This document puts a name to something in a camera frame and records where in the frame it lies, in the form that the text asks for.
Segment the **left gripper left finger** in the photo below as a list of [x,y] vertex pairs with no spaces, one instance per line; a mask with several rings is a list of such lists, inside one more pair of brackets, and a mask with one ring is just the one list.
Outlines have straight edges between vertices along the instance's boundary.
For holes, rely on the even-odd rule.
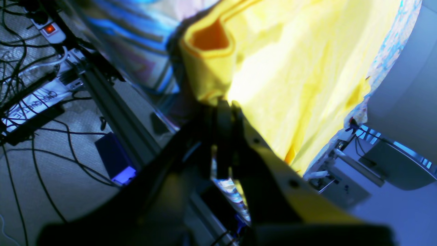
[[217,107],[204,106],[161,153],[106,204],[42,236],[170,236],[186,232],[183,216],[195,187],[209,180]]

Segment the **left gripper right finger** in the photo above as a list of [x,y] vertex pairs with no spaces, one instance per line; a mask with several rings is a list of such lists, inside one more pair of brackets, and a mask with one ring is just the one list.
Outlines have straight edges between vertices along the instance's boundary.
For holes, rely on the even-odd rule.
[[361,224],[318,195],[265,143],[236,104],[217,104],[217,177],[233,177],[253,225]]

